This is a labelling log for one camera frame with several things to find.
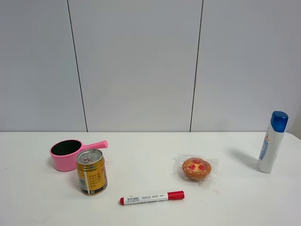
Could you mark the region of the white blue-capped shampoo bottle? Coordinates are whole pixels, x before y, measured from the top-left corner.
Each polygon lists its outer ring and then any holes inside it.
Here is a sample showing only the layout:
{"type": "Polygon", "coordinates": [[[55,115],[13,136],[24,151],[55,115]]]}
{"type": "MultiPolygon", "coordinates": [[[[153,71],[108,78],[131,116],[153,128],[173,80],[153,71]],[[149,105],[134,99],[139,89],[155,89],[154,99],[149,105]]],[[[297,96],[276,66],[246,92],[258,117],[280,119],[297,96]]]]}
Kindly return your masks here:
{"type": "Polygon", "coordinates": [[[263,173],[271,173],[278,150],[282,143],[289,116],[282,111],[274,111],[264,137],[257,168],[263,173]]]}

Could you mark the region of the wrapped fruit tart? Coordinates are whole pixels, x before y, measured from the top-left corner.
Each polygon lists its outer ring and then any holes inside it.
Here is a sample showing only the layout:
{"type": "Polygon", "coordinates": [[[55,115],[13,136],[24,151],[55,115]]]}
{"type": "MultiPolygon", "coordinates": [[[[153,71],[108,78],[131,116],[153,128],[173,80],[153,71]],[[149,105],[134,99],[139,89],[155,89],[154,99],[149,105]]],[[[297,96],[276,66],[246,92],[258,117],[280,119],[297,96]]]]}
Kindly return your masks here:
{"type": "Polygon", "coordinates": [[[209,186],[216,181],[219,159],[178,153],[173,161],[174,177],[186,184],[209,186]]]}

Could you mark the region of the gold drink can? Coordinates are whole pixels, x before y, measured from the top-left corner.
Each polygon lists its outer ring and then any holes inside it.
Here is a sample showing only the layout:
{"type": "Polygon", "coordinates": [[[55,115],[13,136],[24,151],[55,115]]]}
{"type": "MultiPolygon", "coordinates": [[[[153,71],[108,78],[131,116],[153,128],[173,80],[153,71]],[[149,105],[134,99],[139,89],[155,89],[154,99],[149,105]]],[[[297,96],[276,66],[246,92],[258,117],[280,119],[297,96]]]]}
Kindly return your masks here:
{"type": "Polygon", "coordinates": [[[105,159],[99,149],[87,149],[77,156],[79,185],[85,195],[103,192],[108,185],[105,159]]]}

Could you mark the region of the red whiteboard marker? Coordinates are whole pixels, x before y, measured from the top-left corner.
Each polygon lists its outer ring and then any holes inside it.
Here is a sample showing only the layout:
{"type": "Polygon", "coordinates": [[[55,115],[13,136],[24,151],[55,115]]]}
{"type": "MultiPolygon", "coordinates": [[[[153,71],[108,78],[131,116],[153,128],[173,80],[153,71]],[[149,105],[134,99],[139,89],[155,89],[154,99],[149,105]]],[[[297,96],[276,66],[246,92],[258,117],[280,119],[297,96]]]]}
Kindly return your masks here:
{"type": "Polygon", "coordinates": [[[125,196],[119,200],[120,205],[132,205],[141,203],[151,202],[162,202],[162,201],[176,201],[183,200],[185,198],[184,191],[167,192],[160,194],[150,194],[142,196],[125,196]]]}

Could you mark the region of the pink toy saucepan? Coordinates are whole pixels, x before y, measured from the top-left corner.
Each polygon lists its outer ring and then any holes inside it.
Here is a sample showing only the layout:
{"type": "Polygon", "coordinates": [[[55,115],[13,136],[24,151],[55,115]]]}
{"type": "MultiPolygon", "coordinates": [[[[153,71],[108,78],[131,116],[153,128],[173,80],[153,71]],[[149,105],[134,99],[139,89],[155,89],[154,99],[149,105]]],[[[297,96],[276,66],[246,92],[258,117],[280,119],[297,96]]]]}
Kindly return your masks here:
{"type": "Polygon", "coordinates": [[[50,155],[57,171],[68,172],[76,169],[77,155],[87,149],[104,149],[109,144],[106,140],[84,145],[79,140],[64,140],[50,148],[50,155]]]}

